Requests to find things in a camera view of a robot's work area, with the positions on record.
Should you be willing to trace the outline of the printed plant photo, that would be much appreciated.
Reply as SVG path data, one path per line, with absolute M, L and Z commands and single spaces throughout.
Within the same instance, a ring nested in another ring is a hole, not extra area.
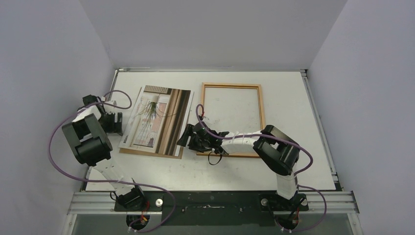
M 178 156 L 176 142 L 187 125 L 193 95 L 191 90 L 142 87 L 119 148 Z

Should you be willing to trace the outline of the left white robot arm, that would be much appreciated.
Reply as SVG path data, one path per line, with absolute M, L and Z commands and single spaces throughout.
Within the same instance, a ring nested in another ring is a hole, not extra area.
M 122 135 L 123 114 L 114 112 L 114 101 L 105 108 L 105 98 L 88 95 L 83 97 L 83 107 L 71 122 L 62 126 L 68 144 L 80 164 L 99 171 L 115 191 L 115 199 L 126 210 L 140 211 L 146 197 L 135 181 L 124 174 L 111 157 L 113 149 L 108 134 Z

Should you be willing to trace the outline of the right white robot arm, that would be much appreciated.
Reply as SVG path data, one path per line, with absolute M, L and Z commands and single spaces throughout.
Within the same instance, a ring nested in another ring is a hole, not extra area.
M 220 157 L 232 154 L 256 154 L 277 177 L 277 205 L 289 210 L 296 204 L 298 180 L 295 176 L 300 150 L 296 142 L 273 125 L 251 133 L 217 132 L 202 121 L 187 124 L 176 142 L 200 153 Z

